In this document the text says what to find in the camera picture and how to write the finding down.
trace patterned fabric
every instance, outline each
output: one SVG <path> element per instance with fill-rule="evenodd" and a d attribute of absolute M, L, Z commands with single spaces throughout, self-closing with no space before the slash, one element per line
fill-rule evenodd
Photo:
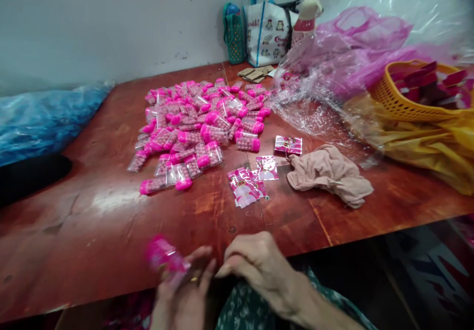
<path fill-rule="evenodd" d="M 313 287 L 333 305 L 366 329 L 377 329 L 350 300 L 321 285 L 311 268 L 307 275 Z M 242 281 L 234 287 L 224 308 L 222 308 L 216 330 L 274 330 L 276 321 L 278 318 L 266 300 Z M 290 325 L 290 329 L 298 328 L 298 326 Z"/>

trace finger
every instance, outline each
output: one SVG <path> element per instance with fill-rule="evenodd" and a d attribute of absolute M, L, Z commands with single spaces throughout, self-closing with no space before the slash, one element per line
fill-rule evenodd
<path fill-rule="evenodd" d="M 239 235 L 231 242 L 224 253 L 224 262 L 233 254 L 240 254 L 250 261 L 250 263 L 257 263 L 259 258 L 259 250 L 256 247 L 259 242 L 256 235 Z"/>
<path fill-rule="evenodd" d="M 232 255 L 222 265 L 216 278 L 224 278 L 229 274 L 244 277 L 251 285 L 259 285 L 262 283 L 261 273 L 245 258 L 240 255 Z"/>
<path fill-rule="evenodd" d="M 212 276 L 214 275 L 214 269 L 216 268 L 216 259 L 213 258 L 209 264 L 207 265 L 206 269 L 204 270 L 201 283 L 199 284 L 199 290 L 201 291 L 202 295 L 207 294 L 207 290 L 209 289 L 209 285 L 212 280 Z"/>
<path fill-rule="evenodd" d="M 189 256 L 186 256 L 185 260 L 188 261 L 189 263 L 193 263 L 198 258 L 210 256 L 211 253 L 212 253 L 211 246 L 201 246 L 197 250 L 192 252 Z"/>

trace white wall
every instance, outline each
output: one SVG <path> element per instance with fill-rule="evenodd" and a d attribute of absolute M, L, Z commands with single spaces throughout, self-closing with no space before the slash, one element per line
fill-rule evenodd
<path fill-rule="evenodd" d="M 0 95 L 104 79 L 123 82 L 226 60 L 222 7 L 228 1 L 249 4 L 0 0 Z M 321 2 L 325 21 L 351 0 Z"/>

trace shopping bag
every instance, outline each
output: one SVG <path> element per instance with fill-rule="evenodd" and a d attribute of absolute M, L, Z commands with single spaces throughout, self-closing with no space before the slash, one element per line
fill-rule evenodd
<path fill-rule="evenodd" d="M 289 33 L 298 14 L 278 5 L 263 2 L 245 6 L 247 60 L 254 67 L 277 64 L 285 56 Z"/>

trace red wooden tabletop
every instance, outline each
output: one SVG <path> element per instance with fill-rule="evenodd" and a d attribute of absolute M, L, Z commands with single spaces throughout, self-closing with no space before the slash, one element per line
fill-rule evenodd
<path fill-rule="evenodd" d="M 273 155 L 276 135 L 302 137 L 305 153 L 324 143 L 276 114 L 265 119 L 258 154 L 231 145 L 225 163 L 195 179 L 190 190 L 141 196 L 140 183 L 153 177 L 158 158 L 140 173 L 125 169 L 145 124 L 145 94 L 185 80 L 226 78 L 232 85 L 245 67 L 213 64 L 115 87 L 66 149 L 71 173 L 0 211 L 0 322 L 155 287 L 158 278 L 144 253 L 157 233 L 183 254 L 207 244 L 221 259 L 237 234 L 269 230 L 291 256 L 472 212 L 472 198 L 388 159 L 361 172 L 375 191 L 352 210 L 323 190 L 294 191 L 284 157 L 276 157 L 280 179 L 266 182 L 270 200 L 236 208 L 227 172 L 255 168 L 256 155 Z"/>

